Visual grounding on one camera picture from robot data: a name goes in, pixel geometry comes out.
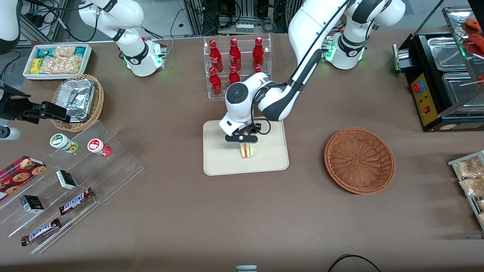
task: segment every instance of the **aluminum foil container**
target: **aluminum foil container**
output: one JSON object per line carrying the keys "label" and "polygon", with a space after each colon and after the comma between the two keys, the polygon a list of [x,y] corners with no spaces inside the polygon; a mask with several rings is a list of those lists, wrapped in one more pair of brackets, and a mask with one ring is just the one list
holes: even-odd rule
{"label": "aluminum foil container", "polygon": [[89,119],[96,84],[88,79],[64,82],[59,90],[56,105],[67,109],[71,122]]}

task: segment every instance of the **red button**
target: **red button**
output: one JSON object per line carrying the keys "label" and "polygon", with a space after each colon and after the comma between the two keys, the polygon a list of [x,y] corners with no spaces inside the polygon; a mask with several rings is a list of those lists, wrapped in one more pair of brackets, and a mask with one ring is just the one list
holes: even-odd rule
{"label": "red button", "polygon": [[412,85],[412,90],[414,92],[419,92],[421,88],[422,88],[422,85],[420,84],[420,82],[414,83]]}

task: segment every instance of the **small black box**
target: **small black box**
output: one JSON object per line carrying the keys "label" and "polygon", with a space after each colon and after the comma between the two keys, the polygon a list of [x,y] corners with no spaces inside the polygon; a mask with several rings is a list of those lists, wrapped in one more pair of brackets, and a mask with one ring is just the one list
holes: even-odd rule
{"label": "small black box", "polygon": [[36,196],[23,195],[20,198],[20,203],[24,206],[25,211],[29,213],[41,213],[44,210],[40,199]]}
{"label": "small black box", "polygon": [[66,170],[59,170],[56,172],[56,175],[62,187],[69,190],[76,188],[76,182],[72,178],[71,173],[67,172]]}

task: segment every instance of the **table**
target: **table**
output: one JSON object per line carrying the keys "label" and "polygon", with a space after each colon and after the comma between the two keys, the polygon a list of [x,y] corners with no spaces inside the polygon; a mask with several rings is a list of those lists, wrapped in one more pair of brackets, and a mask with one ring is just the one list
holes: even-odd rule
{"label": "table", "polygon": [[[347,253],[383,271],[483,269],[484,242],[464,239],[480,234],[478,222],[446,164],[482,150],[483,133],[422,132],[407,82],[393,72],[392,44],[409,33],[373,32],[350,71],[317,68],[284,120],[287,170],[215,177],[203,172],[202,126],[226,108],[207,99],[203,39],[176,40],[167,68],[146,78],[125,67],[114,43],[92,43],[88,72],[106,93],[101,120],[146,168],[40,255],[0,226],[1,271],[325,271]],[[287,35],[272,38],[280,83],[296,60]],[[50,101],[58,85],[26,80],[22,91]],[[53,151],[48,139],[60,131],[50,121],[15,125],[23,136],[0,144],[0,166]],[[395,177],[379,194],[346,192],[324,167],[326,141],[353,126],[394,153]],[[339,271],[370,271],[345,262]]]}

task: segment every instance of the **brown woven basket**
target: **brown woven basket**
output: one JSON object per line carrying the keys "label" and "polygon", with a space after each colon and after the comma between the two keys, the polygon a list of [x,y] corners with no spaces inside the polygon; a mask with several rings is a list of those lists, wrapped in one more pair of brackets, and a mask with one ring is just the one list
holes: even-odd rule
{"label": "brown woven basket", "polygon": [[331,136],[324,149],[324,164],[337,184],[359,195],[382,191],[395,173],[395,159],[385,141],[356,127]]}
{"label": "brown woven basket", "polygon": [[[87,74],[70,78],[67,81],[81,80],[81,79],[89,79],[96,84],[96,89],[94,90],[94,97],[92,99],[90,117],[84,123],[63,123],[63,122],[57,122],[57,121],[51,120],[54,126],[59,129],[67,130],[70,132],[83,131],[88,127],[90,127],[92,124],[94,124],[99,119],[99,116],[101,115],[101,111],[103,109],[103,102],[104,102],[103,86],[101,86],[101,84],[95,77]],[[57,88],[57,92],[54,94],[54,98],[52,99],[53,103],[56,102],[60,89],[61,89],[61,86]]]}

